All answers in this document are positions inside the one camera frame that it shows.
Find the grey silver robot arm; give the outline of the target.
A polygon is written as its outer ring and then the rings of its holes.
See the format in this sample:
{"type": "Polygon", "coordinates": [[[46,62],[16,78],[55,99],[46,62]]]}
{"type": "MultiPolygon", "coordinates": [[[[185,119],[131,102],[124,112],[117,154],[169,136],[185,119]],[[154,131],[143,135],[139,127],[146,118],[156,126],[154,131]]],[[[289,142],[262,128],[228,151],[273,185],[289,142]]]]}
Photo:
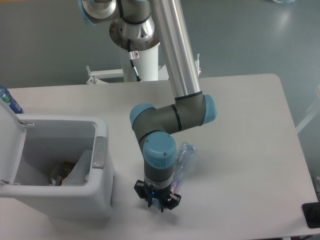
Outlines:
{"type": "Polygon", "coordinates": [[[129,119],[143,156],[144,179],[134,190],[149,205],[172,210],[181,196],[171,189],[177,145],[173,134],[212,122],[217,116],[213,98],[203,94],[186,22],[178,0],[80,0],[78,7],[89,25],[112,21],[124,23],[119,37],[128,52],[146,48],[158,38],[174,104],[156,108],[141,103],[129,119]]]}

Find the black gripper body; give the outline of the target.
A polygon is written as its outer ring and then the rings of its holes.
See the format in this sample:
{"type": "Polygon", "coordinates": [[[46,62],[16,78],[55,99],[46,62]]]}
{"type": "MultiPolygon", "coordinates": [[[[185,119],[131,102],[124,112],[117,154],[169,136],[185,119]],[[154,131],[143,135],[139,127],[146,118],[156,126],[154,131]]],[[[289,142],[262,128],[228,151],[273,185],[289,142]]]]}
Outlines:
{"type": "Polygon", "coordinates": [[[170,199],[171,194],[171,185],[169,184],[167,187],[162,189],[155,189],[151,186],[147,185],[146,182],[144,182],[143,186],[143,198],[148,201],[151,197],[154,199],[158,199],[160,202],[167,202],[168,199],[170,199]]]}

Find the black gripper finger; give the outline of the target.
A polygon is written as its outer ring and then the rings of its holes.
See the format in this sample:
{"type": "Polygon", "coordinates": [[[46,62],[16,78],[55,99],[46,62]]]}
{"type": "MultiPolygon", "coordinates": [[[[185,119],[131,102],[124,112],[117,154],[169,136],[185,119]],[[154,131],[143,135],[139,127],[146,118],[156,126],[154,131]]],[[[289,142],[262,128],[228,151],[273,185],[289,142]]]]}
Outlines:
{"type": "Polygon", "coordinates": [[[171,193],[170,196],[160,199],[160,212],[163,213],[165,209],[172,210],[180,204],[182,196],[177,193],[171,193]]]}
{"type": "Polygon", "coordinates": [[[137,180],[133,188],[139,198],[145,200],[147,202],[147,206],[150,208],[153,203],[153,188],[150,188],[142,180],[137,180]]]}

